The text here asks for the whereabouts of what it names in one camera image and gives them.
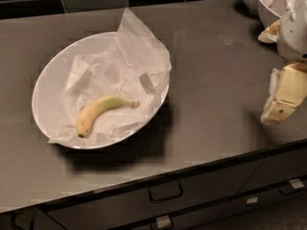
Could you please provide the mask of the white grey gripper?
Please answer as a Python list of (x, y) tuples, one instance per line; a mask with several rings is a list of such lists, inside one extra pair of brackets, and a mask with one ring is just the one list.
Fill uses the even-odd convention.
[[(270, 24), (258, 40), (268, 44), (277, 40), (280, 56), (287, 60), (307, 61), (307, 0), (295, 0), (282, 20)], [(261, 122), (273, 126), (286, 121), (306, 99), (307, 64), (296, 62), (281, 70), (274, 68), (269, 93)]]

